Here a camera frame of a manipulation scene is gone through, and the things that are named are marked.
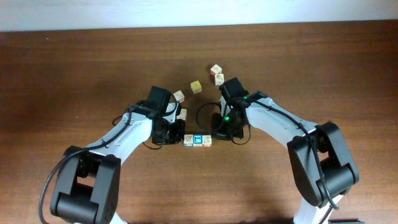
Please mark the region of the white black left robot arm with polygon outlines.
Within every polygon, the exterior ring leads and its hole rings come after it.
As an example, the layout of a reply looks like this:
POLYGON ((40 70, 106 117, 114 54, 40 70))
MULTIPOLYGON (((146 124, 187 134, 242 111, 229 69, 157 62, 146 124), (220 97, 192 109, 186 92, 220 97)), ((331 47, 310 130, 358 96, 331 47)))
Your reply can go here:
POLYGON ((147 99, 128 106, 102 138, 66 149, 49 175, 57 179, 50 213, 68 223, 124 223, 116 212, 121 166, 147 140, 152 150, 179 143, 185 130, 176 118, 180 109, 170 91, 152 86, 147 99))

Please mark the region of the wooden block red picture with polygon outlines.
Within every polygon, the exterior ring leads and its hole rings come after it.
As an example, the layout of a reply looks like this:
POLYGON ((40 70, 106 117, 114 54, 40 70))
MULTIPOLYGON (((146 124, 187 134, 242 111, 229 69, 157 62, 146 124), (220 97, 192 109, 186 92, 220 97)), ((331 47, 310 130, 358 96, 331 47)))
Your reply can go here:
POLYGON ((211 135, 203 135, 203 147, 210 147, 212 145, 211 135))

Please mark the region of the wooden block blue side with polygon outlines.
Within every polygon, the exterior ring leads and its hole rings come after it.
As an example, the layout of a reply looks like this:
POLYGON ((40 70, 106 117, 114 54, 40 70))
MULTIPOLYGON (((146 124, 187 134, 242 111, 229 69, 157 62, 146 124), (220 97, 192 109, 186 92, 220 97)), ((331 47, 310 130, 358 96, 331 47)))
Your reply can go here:
POLYGON ((193 146, 193 135, 185 134, 183 139, 184 146, 193 146))

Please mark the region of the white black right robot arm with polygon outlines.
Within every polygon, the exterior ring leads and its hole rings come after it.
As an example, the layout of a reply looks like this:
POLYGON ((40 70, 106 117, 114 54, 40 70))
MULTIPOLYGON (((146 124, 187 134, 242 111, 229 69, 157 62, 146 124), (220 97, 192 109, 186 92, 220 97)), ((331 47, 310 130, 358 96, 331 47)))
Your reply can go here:
POLYGON ((234 141, 243 129, 257 128, 289 153, 294 181, 302 196, 293 223, 329 223, 338 202, 359 181, 359 172, 339 127, 293 115, 261 91, 249 93, 238 78, 224 82, 220 113, 212 116, 211 135, 234 141))

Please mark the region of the blue letter wooden block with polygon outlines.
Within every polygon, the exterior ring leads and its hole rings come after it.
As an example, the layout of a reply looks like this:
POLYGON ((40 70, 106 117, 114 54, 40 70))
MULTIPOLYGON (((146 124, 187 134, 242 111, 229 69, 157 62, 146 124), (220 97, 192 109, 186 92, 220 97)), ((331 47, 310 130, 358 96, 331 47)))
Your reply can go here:
POLYGON ((202 147, 203 146, 203 135, 202 134, 194 134, 193 135, 193 146, 194 147, 202 147))

